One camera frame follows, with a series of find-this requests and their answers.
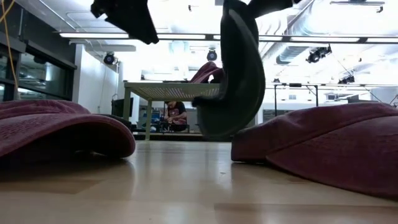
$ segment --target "white ceiling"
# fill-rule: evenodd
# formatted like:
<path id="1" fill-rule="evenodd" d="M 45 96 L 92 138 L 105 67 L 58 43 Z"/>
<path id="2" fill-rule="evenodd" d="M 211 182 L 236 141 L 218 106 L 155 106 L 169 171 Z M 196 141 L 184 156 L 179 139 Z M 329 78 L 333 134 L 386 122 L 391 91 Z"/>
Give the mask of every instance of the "white ceiling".
<path id="1" fill-rule="evenodd" d="M 398 35 L 393 23 L 398 19 L 397 0 L 384 0 L 384 11 L 376 13 L 376 7 L 336 6 L 330 0 L 316 0 L 303 11 L 287 31 L 289 35 Z M 35 14 L 54 28 L 63 32 L 121 32 L 102 19 L 95 19 L 90 12 L 93 0 L 17 0 L 28 11 Z M 288 15 L 296 15 L 311 0 L 303 0 L 294 9 L 276 12 L 257 20 L 260 34 L 282 34 L 288 24 Z M 214 33 L 220 32 L 221 7 L 214 6 L 214 0 L 149 0 L 148 6 L 158 32 L 172 33 Z M 174 68 L 181 66 L 198 68 L 206 62 L 207 49 L 218 42 L 194 42 L 183 52 L 170 48 L 169 41 L 157 45 L 145 45 L 136 40 L 107 40 L 102 44 L 135 45 L 140 55 L 142 69 L 146 72 L 174 74 Z M 278 77 L 283 82 L 337 83 L 345 76 L 346 69 L 354 70 L 357 82 L 382 83 L 398 80 L 390 75 L 397 69 L 396 45 L 332 45 L 333 53 L 316 64 L 308 64 L 305 58 L 312 47 L 301 50 L 297 56 L 285 55 L 286 64 L 278 64 L 276 58 L 288 47 L 286 44 L 268 44 L 263 51 L 264 70 L 267 80 Z M 126 54 L 121 56 L 129 60 Z"/>

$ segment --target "table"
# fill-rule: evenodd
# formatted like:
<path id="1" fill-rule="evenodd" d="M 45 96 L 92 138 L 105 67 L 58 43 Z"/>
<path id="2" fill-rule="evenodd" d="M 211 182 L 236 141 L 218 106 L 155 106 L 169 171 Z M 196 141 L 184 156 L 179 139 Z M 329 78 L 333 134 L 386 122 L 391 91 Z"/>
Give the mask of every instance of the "table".
<path id="1" fill-rule="evenodd" d="M 213 96 L 219 92 L 220 84 L 202 83 L 124 83 L 123 118 L 129 120 L 130 97 L 135 93 L 148 101 L 145 140 L 150 138 L 150 122 L 153 101 L 192 101 L 196 96 Z"/>

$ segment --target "wooden floor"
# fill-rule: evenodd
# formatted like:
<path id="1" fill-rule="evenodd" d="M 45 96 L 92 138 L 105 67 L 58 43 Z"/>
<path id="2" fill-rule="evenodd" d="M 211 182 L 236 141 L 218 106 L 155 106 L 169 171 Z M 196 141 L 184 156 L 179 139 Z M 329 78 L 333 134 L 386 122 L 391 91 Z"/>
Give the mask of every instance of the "wooden floor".
<path id="1" fill-rule="evenodd" d="M 1 173 L 0 223 L 398 223 L 395 202 L 233 164 L 230 143 L 137 144 L 126 161 Z"/>

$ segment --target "maroon fabric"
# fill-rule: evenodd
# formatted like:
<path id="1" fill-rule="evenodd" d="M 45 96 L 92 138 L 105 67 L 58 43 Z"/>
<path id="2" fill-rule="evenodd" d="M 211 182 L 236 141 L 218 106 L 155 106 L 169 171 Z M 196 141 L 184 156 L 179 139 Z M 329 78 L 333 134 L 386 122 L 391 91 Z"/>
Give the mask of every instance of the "maroon fabric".
<path id="1" fill-rule="evenodd" d="M 224 77 L 224 71 L 222 68 L 218 68 L 214 62 L 207 62 L 199 68 L 190 80 L 190 83 L 208 83 L 211 75 L 214 77 L 215 83 L 220 83 Z"/>
<path id="2" fill-rule="evenodd" d="M 398 110 L 353 103 L 298 110 L 242 130 L 231 157 L 272 162 L 342 189 L 398 198 Z"/>
<path id="3" fill-rule="evenodd" d="M 51 160 L 65 150 L 127 157 L 135 150 L 135 140 L 119 121 L 90 114 L 84 107 L 69 101 L 0 103 L 0 157 L 18 149 L 23 149 L 23 153 L 13 155 L 17 154 L 20 159 L 27 155 L 35 157 L 30 161 Z"/>

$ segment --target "seated person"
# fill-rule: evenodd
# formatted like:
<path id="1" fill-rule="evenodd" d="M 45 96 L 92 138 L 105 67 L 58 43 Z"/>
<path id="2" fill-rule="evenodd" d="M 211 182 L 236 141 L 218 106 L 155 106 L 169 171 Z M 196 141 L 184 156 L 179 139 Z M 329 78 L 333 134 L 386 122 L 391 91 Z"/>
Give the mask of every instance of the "seated person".
<path id="1" fill-rule="evenodd" d="M 166 101 L 167 105 L 164 119 L 170 125 L 170 131 L 184 131 L 187 128 L 187 110 L 182 102 Z"/>

